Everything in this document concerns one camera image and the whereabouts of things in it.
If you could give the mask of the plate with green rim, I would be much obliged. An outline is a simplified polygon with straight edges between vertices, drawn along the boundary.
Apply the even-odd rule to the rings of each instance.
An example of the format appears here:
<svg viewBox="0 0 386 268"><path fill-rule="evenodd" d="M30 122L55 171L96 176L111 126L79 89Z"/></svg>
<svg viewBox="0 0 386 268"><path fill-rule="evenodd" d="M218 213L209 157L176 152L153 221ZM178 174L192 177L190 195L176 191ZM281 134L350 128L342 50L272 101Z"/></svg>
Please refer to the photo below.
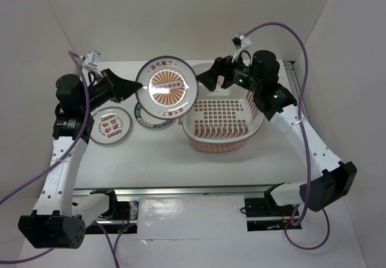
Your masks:
<svg viewBox="0 0 386 268"><path fill-rule="evenodd" d="M134 117L140 125L148 129L162 129L173 122L173 120L160 120L151 116L139 103L134 107Z"/></svg>

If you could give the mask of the plate with orange sunburst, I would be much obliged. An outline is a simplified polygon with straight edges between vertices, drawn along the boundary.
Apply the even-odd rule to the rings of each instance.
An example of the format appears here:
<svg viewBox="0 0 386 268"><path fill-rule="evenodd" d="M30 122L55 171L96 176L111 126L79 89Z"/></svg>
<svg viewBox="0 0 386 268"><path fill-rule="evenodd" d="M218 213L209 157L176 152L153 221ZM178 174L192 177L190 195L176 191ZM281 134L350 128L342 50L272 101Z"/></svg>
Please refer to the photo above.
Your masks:
<svg viewBox="0 0 386 268"><path fill-rule="evenodd" d="M198 97L195 71L184 60L160 56L149 60L139 70L136 91L141 108L160 120L174 120L187 114Z"/></svg>

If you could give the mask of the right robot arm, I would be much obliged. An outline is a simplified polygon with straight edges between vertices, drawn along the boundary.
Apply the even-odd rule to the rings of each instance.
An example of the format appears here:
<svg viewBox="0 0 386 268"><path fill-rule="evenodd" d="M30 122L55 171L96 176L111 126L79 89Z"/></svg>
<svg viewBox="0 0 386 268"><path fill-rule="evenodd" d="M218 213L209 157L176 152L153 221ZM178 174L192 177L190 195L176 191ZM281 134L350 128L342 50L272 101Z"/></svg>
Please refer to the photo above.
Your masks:
<svg viewBox="0 0 386 268"><path fill-rule="evenodd" d="M252 93L258 110L286 136L306 166L305 182L283 183L269 191L265 212L276 215L285 205L301 204L318 212L347 195L357 168L337 156L308 123L295 97L279 83L279 69L272 52L257 51L250 66L226 58L221 74L225 87L237 85Z"/></svg>

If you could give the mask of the plate with red characters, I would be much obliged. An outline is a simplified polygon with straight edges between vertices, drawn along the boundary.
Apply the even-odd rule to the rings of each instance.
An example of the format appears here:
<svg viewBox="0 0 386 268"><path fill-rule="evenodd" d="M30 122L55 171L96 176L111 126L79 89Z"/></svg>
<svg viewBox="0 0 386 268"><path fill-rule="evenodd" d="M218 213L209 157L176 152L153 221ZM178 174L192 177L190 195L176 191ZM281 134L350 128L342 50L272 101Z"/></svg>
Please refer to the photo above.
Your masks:
<svg viewBox="0 0 386 268"><path fill-rule="evenodd" d="M92 115L94 120L90 138L101 145L123 140L131 130L131 116L120 107L105 107Z"/></svg>

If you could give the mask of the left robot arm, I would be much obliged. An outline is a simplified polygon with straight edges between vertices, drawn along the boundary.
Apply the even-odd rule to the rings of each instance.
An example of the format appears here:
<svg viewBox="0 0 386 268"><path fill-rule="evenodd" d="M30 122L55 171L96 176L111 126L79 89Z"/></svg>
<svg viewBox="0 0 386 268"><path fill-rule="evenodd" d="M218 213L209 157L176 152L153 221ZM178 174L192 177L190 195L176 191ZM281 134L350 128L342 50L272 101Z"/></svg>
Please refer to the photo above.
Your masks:
<svg viewBox="0 0 386 268"><path fill-rule="evenodd" d="M110 69L89 69L94 80L83 74L85 57L70 53L79 73L61 76L55 83L59 101L55 109L51 165L43 172L43 190L30 215L19 218L18 228L36 249L77 249L86 228L99 217L114 218L119 212L114 191L96 191L86 201L72 201L78 169L90 140L94 120L91 111L107 101L120 103L137 94L139 80L118 77Z"/></svg>

